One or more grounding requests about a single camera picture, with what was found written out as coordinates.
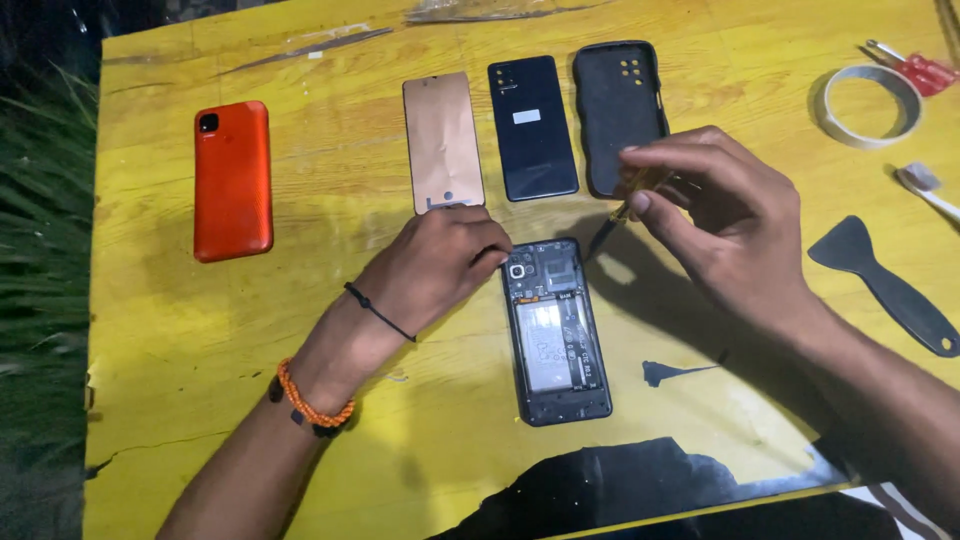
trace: black string bracelet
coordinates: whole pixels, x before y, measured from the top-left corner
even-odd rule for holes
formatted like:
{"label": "black string bracelet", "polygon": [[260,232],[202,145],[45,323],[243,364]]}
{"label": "black string bracelet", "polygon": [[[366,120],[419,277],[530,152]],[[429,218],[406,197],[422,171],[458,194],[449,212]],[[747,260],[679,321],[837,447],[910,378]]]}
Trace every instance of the black string bracelet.
{"label": "black string bracelet", "polygon": [[383,313],[380,313],[379,311],[376,310],[376,307],[373,307],[373,304],[370,303],[370,299],[364,296],[362,292],[358,291],[356,287],[353,286],[353,283],[351,282],[344,283],[344,289],[350,291],[350,294],[352,294],[357,299],[357,302],[360,303],[360,307],[362,307],[363,309],[369,309],[370,311],[373,312],[374,315],[376,315],[377,317],[380,317],[381,321],[390,325],[390,328],[400,332],[400,335],[402,335],[403,337],[406,337],[410,341],[417,343],[417,337],[415,335],[412,336],[409,333],[401,330],[399,326],[390,322],[390,319],[388,319],[387,317],[384,317]]}

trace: disassembled phone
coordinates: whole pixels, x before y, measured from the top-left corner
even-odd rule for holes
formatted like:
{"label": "disassembled phone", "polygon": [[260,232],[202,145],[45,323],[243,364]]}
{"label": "disassembled phone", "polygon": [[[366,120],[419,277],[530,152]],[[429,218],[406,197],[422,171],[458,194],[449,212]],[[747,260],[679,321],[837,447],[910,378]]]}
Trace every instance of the disassembled phone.
{"label": "disassembled phone", "polygon": [[610,416],[613,404],[577,241],[517,245],[500,269],[520,417],[540,427]]}
{"label": "disassembled phone", "polygon": [[245,257],[274,246],[267,108],[248,101],[194,118],[193,257]]}
{"label": "disassembled phone", "polygon": [[589,45],[573,58],[573,80],[590,193],[612,197],[620,179],[620,150],[670,135],[657,53],[646,41]]}
{"label": "disassembled phone", "polygon": [[403,83],[414,211],[484,204],[467,73]]}
{"label": "disassembled phone", "polygon": [[487,74],[507,199],[575,193],[580,182],[553,57],[492,63]]}

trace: plastic spatula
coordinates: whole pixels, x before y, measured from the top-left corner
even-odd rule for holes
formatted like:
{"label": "plastic spatula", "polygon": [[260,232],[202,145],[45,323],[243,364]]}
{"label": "plastic spatula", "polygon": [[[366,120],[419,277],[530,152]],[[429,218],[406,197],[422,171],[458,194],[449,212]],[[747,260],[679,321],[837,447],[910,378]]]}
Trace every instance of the plastic spatula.
{"label": "plastic spatula", "polygon": [[935,355],[960,356],[960,334],[947,317],[910,283],[876,261],[867,226],[849,215],[806,252],[836,270],[853,272],[904,330]]}

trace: orange phone back cover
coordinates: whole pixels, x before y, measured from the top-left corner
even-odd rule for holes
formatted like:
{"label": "orange phone back cover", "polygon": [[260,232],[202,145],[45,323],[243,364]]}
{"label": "orange phone back cover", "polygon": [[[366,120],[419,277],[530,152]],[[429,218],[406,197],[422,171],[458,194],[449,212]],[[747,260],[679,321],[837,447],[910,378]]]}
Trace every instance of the orange phone back cover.
{"label": "orange phone back cover", "polygon": [[[202,133],[200,118],[219,116]],[[270,251],[274,219],[270,195],[267,108],[258,101],[201,110],[194,118],[193,256],[200,262]]]}

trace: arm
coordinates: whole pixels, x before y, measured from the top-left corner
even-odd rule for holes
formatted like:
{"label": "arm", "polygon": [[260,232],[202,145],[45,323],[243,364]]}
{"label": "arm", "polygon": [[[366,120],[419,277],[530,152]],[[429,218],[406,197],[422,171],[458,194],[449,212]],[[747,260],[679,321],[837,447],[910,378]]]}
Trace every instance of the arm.
{"label": "arm", "polygon": [[[640,220],[718,306],[787,346],[843,422],[848,458],[892,479],[928,517],[960,529],[960,393],[829,309],[802,271],[800,197],[716,128],[621,153],[697,186],[631,196]],[[686,209],[690,223],[678,210]]]}
{"label": "arm", "polygon": [[[511,251],[482,207],[435,209],[411,219],[354,285],[413,335],[469,296]],[[314,409],[335,415],[404,342],[345,293],[310,332],[290,375]],[[311,465],[330,444],[295,424],[292,410],[286,397],[278,404],[261,398],[183,490],[156,537],[278,538]]]}

